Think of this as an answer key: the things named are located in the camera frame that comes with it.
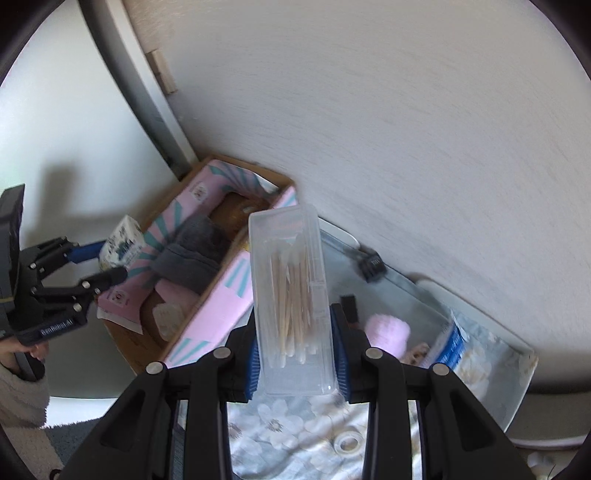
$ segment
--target hand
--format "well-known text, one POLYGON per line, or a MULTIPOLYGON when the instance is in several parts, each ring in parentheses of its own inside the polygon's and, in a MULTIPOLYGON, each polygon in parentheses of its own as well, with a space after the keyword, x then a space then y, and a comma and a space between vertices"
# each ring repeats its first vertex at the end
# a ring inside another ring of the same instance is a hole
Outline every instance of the hand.
POLYGON ((16 337, 10 337, 6 340, 0 340, 0 355, 7 353, 28 353, 37 360, 43 360, 49 353, 49 343, 39 343, 34 346, 24 346, 16 337))

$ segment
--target plastic container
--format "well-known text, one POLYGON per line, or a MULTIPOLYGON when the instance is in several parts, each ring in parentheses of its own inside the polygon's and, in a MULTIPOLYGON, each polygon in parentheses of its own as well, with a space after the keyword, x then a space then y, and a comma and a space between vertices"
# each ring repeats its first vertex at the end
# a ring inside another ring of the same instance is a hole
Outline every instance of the plastic container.
POLYGON ((281 396, 331 393, 336 375, 315 208, 253 213, 248 228, 259 389, 281 396))

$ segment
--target pink puff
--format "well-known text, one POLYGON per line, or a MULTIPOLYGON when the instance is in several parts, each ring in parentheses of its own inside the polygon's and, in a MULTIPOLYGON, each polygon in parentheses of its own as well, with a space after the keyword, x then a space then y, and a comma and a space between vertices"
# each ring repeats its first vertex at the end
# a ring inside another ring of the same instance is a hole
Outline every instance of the pink puff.
POLYGON ((406 344, 410 336, 408 323, 391 315, 372 315, 365 326, 371 346, 381 348, 390 355, 400 358, 406 352, 406 344))

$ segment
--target tape roll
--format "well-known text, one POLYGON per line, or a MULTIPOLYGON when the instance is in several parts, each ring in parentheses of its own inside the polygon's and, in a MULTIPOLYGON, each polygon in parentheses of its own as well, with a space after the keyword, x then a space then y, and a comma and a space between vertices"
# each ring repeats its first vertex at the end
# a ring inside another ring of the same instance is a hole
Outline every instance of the tape roll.
POLYGON ((333 442, 335 452, 341 457, 351 457, 363 452, 363 436, 357 430, 339 433, 333 442))

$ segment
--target blue label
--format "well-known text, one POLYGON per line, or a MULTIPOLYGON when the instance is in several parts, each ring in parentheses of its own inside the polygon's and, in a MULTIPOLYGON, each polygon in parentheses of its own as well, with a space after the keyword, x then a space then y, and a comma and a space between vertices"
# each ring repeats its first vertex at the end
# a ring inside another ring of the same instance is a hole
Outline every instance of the blue label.
POLYGON ((446 364, 452 370, 457 367, 462 354, 466 350, 464 338, 457 325, 454 325, 447 343, 435 363, 446 364))

